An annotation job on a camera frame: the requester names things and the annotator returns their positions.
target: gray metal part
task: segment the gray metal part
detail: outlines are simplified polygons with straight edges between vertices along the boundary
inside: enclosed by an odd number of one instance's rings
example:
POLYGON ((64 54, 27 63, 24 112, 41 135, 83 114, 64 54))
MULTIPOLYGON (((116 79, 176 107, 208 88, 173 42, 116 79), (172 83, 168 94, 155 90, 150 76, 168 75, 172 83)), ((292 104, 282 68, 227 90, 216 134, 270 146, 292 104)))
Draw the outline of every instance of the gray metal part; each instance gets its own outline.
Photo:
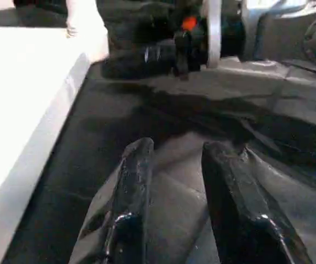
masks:
POLYGON ((245 27, 246 39, 244 44, 244 51, 241 56, 243 61, 251 61, 255 57, 257 38, 261 35, 260 27, 268 28, 261 24, 261 20, 268 14, 281 15, 285 13, 292 13, 302 10, 308 4, 308 0, 298 2, 273 0, 259 1, 255 5, 254 0, 244 0, 242 2, 242 20, 245 27))
POLYGON ((304 38, 311 24, 316 20, 316 7, 310 4, 299 12, 291 14, 269 14, 258 27, 257 46, 250 51, 256 59, 284 61, 297 59, 310 61, 304 52, 304 38))

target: orange cap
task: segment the orange cap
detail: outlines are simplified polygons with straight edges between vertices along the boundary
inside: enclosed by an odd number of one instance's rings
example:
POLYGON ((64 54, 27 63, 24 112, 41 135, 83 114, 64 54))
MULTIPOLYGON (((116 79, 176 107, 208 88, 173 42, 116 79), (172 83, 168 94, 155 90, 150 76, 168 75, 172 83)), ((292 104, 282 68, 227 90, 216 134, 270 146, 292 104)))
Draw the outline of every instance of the orange cap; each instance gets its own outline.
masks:
POLYGON ((184 19, 182 23, 182 28, 188 31, 191 31, 194 29, 194 27, 197 25, 197 18, 189 16, 184 19))

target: white glove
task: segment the white glove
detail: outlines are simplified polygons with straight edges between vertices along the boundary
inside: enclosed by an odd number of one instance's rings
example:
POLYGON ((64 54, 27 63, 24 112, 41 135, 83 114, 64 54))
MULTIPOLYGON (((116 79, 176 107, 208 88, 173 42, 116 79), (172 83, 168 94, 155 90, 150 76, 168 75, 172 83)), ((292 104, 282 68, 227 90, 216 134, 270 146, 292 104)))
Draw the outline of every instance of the white glove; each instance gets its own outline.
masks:
POLYGON ((108 31, 96 0, 66 0, 66 5, 68 37, 79 39, 91 63, 108 57, 108 31))

